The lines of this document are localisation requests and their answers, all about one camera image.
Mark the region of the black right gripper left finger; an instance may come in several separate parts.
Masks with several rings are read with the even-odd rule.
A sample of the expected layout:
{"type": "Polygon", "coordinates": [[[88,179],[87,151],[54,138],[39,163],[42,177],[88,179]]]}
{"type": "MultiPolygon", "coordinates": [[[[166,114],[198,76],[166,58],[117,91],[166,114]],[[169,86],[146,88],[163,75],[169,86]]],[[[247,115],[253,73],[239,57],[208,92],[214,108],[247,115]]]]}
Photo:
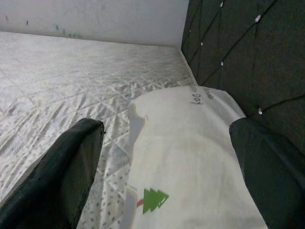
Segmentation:
{"type": "Polygon", "coordinates": [[[63,132],[0,203],[3,229],[74,229],[93,185],[105,130],[83,118],[63,132]]]}

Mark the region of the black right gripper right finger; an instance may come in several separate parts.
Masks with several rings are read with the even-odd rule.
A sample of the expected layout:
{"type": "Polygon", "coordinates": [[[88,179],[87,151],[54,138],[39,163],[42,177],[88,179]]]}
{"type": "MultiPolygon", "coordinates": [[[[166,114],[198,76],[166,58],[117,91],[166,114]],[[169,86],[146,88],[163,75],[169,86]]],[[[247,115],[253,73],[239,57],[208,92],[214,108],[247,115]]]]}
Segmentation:
{"type": "Polygon", "coordinates": [[[230,139],[244,182],[269,229],[305,227],[305,156],[283,135],[241,118],[230,139]]]}

